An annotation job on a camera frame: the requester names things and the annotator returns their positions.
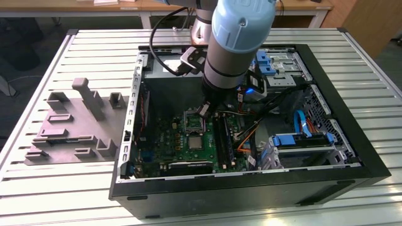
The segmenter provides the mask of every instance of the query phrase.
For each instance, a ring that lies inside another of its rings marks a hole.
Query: black cable
[[[280,13],[279,13],[279,16],[283,16],[284,15],[284,5],[283,5],[281,0],[279,0],[279,2],[280,2]]]
[[[169,14],[167,14],[159,21],[157,23],[154,24],[154,27],[152,29],[152,32],[150,32],[150,36],[149,36],[149,50],[150,50],[150,54],[153,56],[153,58],[156,59],[157,63],[164,67],[165,70],[168,70],[169,73],[172,73],[173,75],[176,76],[180,76],[183,74],[179,74],[177,72],[175,72],[160,60],[159,56],[154,54],[154,50],[153,50],[153,46],[152,46],[152,42],[153,42],[153,35],[154,35],[154,32],[156,32],[156,29],[157,29],[157,26],[160,25],[160,23],[167,20],[172,15],[177,14],[179,12],[181,12],[183,10],[185,10],[187,7],[183,7],[180,9],[177,9],[176,11],[171,12]]]
[[[255,128],[255,126],[257,126],[259,122],[261,121],[261,119],[264,117],[264,114],[268,113],[273,108],[276,108],[279,106],[280,102],[283,101],[283,99],[285,98],[285,96],[289,93],[292,93],[292,92],[295,92],[297,90],[301,90],[305,87],[307,87],[305,84],[295,86],[295,87],[289,87],[285,90],[283,90],[283,92],[279,93],[268,102],[265,102],[264,106],[261,107],[261,109],[256,113],[252,125],[248,126],[248,127],[245,127],[247,129],[243,130],[243,132],[240,132],[237,134],[237,137],[240,137],[243,134],[245,134],[248,131],[251,131]]]

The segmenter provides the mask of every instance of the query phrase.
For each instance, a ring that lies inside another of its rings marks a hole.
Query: motherboard
[[[244,154],[235,152],[237,132],[237,116],[229,113],[203,119],[189,109],[172,118],[157,118],[152,147],[138,150],[140,176],[245,171]]]

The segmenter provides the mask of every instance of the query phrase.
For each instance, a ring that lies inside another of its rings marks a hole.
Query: ram slot
[[[213,117],[212,119],[213,125],[213,138],[215,138],[215,146],[216,146],[216,155],[217,155],[217,164],[221,169],[225,169],[228,166],[227,158],[225,158],[225,140],[221,132],[224,131],[221,126],[220,117]]]
[[[228,129],[227,125],[227,120],[225,117],[220,117],[220,120],[223,121],[223,131],[224,131],[224,149],[225,149],[225,158],[227,158],[227,163],[229,166],[235,165],[233,161],[233,153],[232,153],[232,138],[231,138],[231,132]]]

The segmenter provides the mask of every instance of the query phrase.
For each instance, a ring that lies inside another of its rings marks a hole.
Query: gray 3d-printed part
[[[96,144],[96,150],[102,157],[114,156],[117,146],[114,145],[112,139],[108,140],[106,145],[98,139]]]
[[[98,101],[94,99],[93,94],[88,88],[88,79],[74,78],[72,88],[73,90],[78,91],[82,97],[84,105],[90,111],[96,121],[101,121],[102,119],[105,119],[105,115],[101,112],[101,106],[98,105]]]
[[[94,152],[89,147],[84,148],[76,148],[74,149],[74,154],[73,154],[78,159],[81,158],[92,158],[96,156]]]
[[[94,91],[90,91],[90,94],[92,94],[98,106],[102,107],[104,103],[102,103],[101,97],[98,95],[98,92],[94,90]]]
[[[40,150],[34,152],[28,152],[25,154],[25,158],[29,159],[30,161],[46,159],[48,156],[49,156],[48,153]]]
[[[49,142],[45,140],[45,138],[40,138],[40,139],[33,139],[32,141],[32,145],[37,148],[42,148],[42,147],[49,147],[50,144]]]
[[[113,109],[125,108],[125,102],[121,93],[110,93],[110,96],[108,97],[108,102],[110,103]]]
[[[82,135],[78,137],[77,141],[82,145],[94,145],[97,143],[97,138],[93,135]]]
[[[66,129],[42,129],[38,135],[41,137],[65,137],[66,134]]]
[[[53,111],[65,110],[62,102],[69,101],[62,92],[52,92],[49,94],[46,103],[50,106]]]
[[[64,121],[57,123],[49,123],[42,121],[42,129],[66,129],[68,134],[65,137],[41,137],[38,134],[32,141],[30,152],[44,151],[49,157],[42,159],[29,160],[25,159],[26,165],[44,165],[44,164],[60,164],[72,162],[100,162],[112,161],[113,157],[102,157],[96,150],[97,140],[101,139],[105,143],[112,139],[114,144],[120,143],[121,131],[125,116],[124,109],[112,109],[109,96],[101,97],[102,100],[102,113],[105,119],[96,121],[90,112],[88,111],[81,98],[70,98],[68,102],[64,102],[65,111],[54,112],[52,109],[48,111],[49,115],[60,115],[66,112],[73,116],[72,121]],[[74,156],[76,148],[90,148],[94,156],[92,158],[77,158]]]
[[[73,117],[70,114],[56,114],[56,115],[49,115],[46,118],[46,121],[49,123],[57,123],[57,122],[68,122],[72,121]]]

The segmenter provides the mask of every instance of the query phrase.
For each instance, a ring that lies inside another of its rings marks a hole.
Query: chip
[[[188,137],[188,149],[201,149],[201,137]]]

